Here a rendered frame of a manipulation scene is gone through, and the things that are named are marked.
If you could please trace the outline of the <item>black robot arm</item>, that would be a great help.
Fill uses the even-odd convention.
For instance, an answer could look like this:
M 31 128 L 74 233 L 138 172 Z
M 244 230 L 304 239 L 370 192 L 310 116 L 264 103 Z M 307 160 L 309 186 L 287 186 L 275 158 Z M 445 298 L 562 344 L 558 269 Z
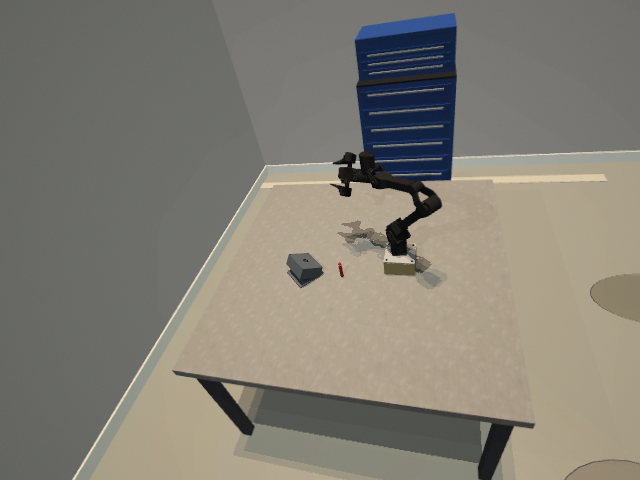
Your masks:
M 372 188 L 386 189 L 391 188 L 403 192 L 410 193 L 416 210 L 405 219 L 398 218 L 388 226 L 386 226 L 386 235 L 388 242 L 391 243 L 392 256 L 407 255 L 407 239 L 411 234 L 408 227 L 420 218 L 425 218 L 442 208 L 442 201 L 434 190 L 426 187 L 421 181 L 414 181 L 392 176 L 380 164 L 375 165 L 375 157 L 372 151 L 363 151 L 359 153 L 360 159 L 360 181 L 362 183 L 371 183 Z M 338 178 L 341 183 L 349 184 L 349 181 L 356 179 L 354 172 L 357 169 L 352 167 L 339 167 Z M 379 171 L 379 173 L 376 173 Z M 421 192 L 429 198 L 421 202 L 418 192 Z

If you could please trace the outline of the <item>grey sloped panel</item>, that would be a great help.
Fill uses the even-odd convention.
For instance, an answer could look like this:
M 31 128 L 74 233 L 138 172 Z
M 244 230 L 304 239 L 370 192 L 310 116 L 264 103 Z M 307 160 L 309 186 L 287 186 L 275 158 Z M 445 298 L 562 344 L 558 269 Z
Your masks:
M 309 254 L 289 254 L 286 265 L 291 269 L 287 273 L 302 288 L 321 276 L 322 266 Z

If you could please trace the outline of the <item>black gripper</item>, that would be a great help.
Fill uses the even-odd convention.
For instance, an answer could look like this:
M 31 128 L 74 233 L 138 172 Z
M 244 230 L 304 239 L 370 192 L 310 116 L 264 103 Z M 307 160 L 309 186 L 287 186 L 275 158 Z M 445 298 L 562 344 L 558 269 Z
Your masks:
M 332 164 L 348 164 L 347 167 L 352 167 L 352 164 L 355 164 L 355 163 L 356 163 L 356 155 L 351 152 L 346 152 L 341 160 L 336 161 Z M 353 181 L 349 181 L 349 184 L 350 182 L 361 182 L 360 181 L 361 170 L 362 169 L 357 169 L 356 172 L 354 172 L 354 177 L 356 177 L 356 179 Z M 349 184 L 345 184 L 345 187 L 336 185 L 336 184 L 330 184 L 330 185 L 338 188 L 341 196 L 350 197 L 352 188 L 349 188 Z

